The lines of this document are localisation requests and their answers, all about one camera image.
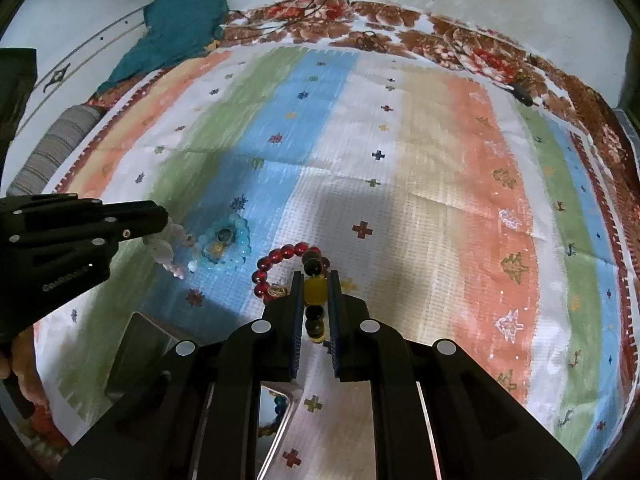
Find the silver metal tin box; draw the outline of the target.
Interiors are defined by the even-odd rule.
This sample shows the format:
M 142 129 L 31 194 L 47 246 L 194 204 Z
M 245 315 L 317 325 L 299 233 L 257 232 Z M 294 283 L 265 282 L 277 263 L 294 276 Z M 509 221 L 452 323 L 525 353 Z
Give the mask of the silver metal tin box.
M 104 394 L 107 399 L 113 404 L 117 403 L 144 373 L 183 340 L 200 343 L 194 336 L 177 326 L 134 311 L 122 335 L 106 380 Z M 256 446 L 257 479 L 267 477 L 301 397 L 302 388 L 297 382 L 262 383 Z

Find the grey striped pillow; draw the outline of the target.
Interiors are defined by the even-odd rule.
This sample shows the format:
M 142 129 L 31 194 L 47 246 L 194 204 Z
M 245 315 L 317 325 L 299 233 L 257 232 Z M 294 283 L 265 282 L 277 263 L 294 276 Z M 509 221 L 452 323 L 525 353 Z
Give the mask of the grey striped pillow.
M 64 110 L 28 156 L 25 165 L 6 190 L 6 195 L 40 194 L 62 162 L 73 153 L 105 113 L 105 108 L 87 104 L 74 105 Z

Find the white headboard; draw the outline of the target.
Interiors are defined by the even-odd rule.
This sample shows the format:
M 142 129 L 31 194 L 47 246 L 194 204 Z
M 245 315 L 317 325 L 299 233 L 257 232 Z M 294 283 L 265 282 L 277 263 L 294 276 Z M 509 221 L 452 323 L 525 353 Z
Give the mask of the white headboard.
M 66 107 L 87 101 L 144 31 L 140 6 L 62 56 L 37 81 L 16 136 L 30 138 L 44 133 L 49 119 L 54 119 Z

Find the teal cloth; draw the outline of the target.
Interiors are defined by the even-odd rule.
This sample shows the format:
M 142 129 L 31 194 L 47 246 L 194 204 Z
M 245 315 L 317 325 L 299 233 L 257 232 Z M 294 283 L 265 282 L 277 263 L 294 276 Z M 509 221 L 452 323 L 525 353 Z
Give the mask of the teal cloth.
M 102 94 L 132 77 L 204 55 L 208 46 L 222 39 L 228 13 L 227 0 L 154 0 L 143 9 L 143 37 L 96 92 Z

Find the small black device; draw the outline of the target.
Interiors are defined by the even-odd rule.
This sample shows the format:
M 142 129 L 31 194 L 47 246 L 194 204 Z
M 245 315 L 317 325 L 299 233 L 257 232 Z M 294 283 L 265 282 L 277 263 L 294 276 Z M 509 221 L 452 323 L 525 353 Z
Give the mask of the small black device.
M 512 96 L 514 96 L 514 99 L 516 99 L 518 102 L 526 107 L 532 107 L 534 105 L 532 96 L 530 95 L 528 90 L 521 84 L 518 84 L 517 82 L 511 82 L 510 88 Z

